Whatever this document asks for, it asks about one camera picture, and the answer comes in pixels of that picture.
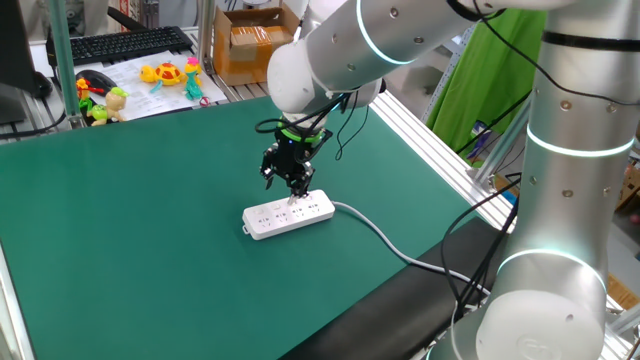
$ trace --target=white power strip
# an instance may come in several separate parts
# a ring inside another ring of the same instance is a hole
[[[244,233],[254,240],[262,240],[331,219],[336,211],[322,190],[311,191],[294,204],[288,202],[289,198],[286,198],[245,209],[242,214]]]

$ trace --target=computer mouse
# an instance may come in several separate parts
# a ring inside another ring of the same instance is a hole
[[[91,84],[91,87],[104,90],[102,94],[97,93],[101,96],[106,96],[112,88],[118,86],[115,81],[111,80],[107,75],[95,70],[80,71],[76,74],[76,80],[80,78],[87,80]]]

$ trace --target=cardboard box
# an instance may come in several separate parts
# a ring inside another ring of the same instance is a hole
[[[118,9],[133,20],[140,22],[141,10],[139,0],[109,0],[109,6]],[[127,32],[127,28],[109,17],[109,33]]]
[[[640,170],[634,166],[627,166],[627,170],[624,173],[624,182],[622,184],[622,190],[620,190],[620,197],[618,198],[618,205],[616,211],[620,211],[631,202],[631,200],[640,191]]]
[[[300,19],[286,4],[224,12],[214,20],[213,67],[229,86],[267,81],[274,51],[293,41]]]

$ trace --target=green table mat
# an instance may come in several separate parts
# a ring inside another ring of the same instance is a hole
[[[258,174],[273,137],[253,126],[277,116],[264,98],[0,147],[0,237],[39,360],[276,359],[404,266],[342,212],[243,233],[244,208],[288,196]],[[336,150],[312,188],[409,255],[467,207],[373,111]]]

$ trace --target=gray cable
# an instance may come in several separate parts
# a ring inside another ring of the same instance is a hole
[[[196,0],[196,19],[193,20],[193,26],[198,26],[199,17],[200,17],[200,0]]]
[[[364,221],[365,224],[367,224],[373,231],[375,231],[376,234],[378,234],[378,236],[387,244],[387,246],[391,249],[391,251],[393,251],[399,258],[403,259],[404,261],[414,264],[418,267],[421,268],[425,268],[428,269],[430,271],[434,271],[440,274],[446,274],[446,271],[444,268],[440,267],[440,266],[435,266],[435,265],[431,265],[431,264],[427,264],[424,263],[422,261],[418,261],[416,259],[413,259],[405,254],[403,254],[400,250],[398,250],[393,243],[389,240],[389,238],[387,238],[387,236],[382,232],[382,230],[380,230],[376,224],[374,224],[373,222],[371,222],[371,220],[369,220],[366,216],[364,216],[361,212],[359,212],[358,210],[356,210],[355,208],[338,202],[338,201],[332,201],[331,202],[333,204],[333,206],[337,207],[337,208],[342,208],[345,209],[351,213],[353,213],[354,215],[356,215],[360,220]],[[455,272],[455,271],[451,271],[451,276],[453,276],[454,278],[457,278],[459,280],[462,280],[466,283],[471,283],[471,279],[469,279],[468,277]],[[491,294],[491,292],[489,292],[489,290],[485,289],[482,287],[482,285],[478,284],[477,285],[479,290],[482,290],[483,293],[485,293],[487,296],[489,296]]]

